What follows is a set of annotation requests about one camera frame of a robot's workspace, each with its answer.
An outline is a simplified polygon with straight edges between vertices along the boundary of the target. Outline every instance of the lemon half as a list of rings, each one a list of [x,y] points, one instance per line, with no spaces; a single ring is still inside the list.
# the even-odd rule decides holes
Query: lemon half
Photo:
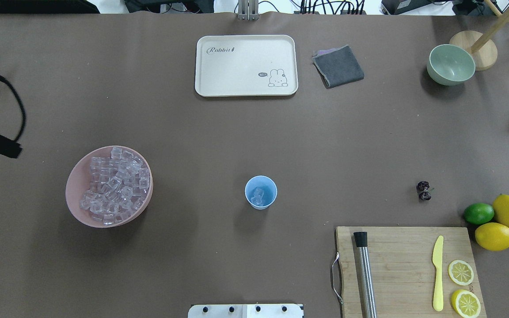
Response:
[[[449,264],[449,277],[455,284],[467,286],[475,279],[472,267],[463,260],[454,260]]]
[[[476,318],[480,314],[479,298],[472,292],[459,289],[451,296],[453,309],[463,318]]]

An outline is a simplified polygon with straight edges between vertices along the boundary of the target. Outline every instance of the wooden base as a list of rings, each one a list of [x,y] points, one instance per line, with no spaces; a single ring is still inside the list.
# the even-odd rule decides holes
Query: wooden base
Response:
[[[477,71],[483,71],[491,68],[498,58],[498,49],[492,40],[489,40],[477,52],[471,53],[471,46],[481,36],[482,33],[480,32],[467,30],[455,34],[449,41],[449,44],[456,45],[470,53],[472,58],[475,60]]]

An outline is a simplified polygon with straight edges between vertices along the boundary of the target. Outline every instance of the black muddler tip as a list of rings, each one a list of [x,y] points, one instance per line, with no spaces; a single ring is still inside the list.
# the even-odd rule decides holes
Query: black muddler tip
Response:
[[[355,236],[355,244],[357,247],[366,247],[368,245],[366,232],[355,232],[353,235]]]

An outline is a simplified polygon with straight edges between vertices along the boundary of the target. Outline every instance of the table surface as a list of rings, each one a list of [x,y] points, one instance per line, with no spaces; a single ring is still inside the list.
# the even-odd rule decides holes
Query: table surface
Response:
[[[21,156],[0,155],[0,317],[185,317],[191,304],[255,302],[340,317],[336,226],[465,226],[466,206],[509,194],[509,25],[493,38],[497,64],[465,84],[442,87],[425,68],[436,45],[494,20],[0,15],[0,74],[28,114]],[[298,91],[198,96],[208,34],[290,35]],[[326,89],[311,55],[344,44],[365,79]],[[0,84],[0,133],[19,124]],[[113,144],[148,160],[154,193],[135,221],[93,229],[69,213],[65,184]],[[243,192],[259,174],[279,189],[262,212]],[[488,315],[509,316],[509,249],[472,248]]]

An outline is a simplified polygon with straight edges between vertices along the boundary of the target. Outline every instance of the wooden cutting board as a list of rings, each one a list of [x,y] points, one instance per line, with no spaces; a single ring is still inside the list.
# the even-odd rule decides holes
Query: wooden cutting board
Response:
[[[359,259],[352,235],[359,231],[368,232],[370,271],[379,318],[460,318],[451,306],[451,294],[458,289],[467,289],[477,295],[482,305],[479,318],[486,318],[471,241],[465,227],[339,226],[336,234],[344,318],[362,317],[356,271]],[[444,308],[437,312],[432,307],[435,285],[432,253],[439,235],[444,237]],[[469,286],[460,286],[449,278],[447,268],[456,259],[468,262],[475,272],[475,279]]]

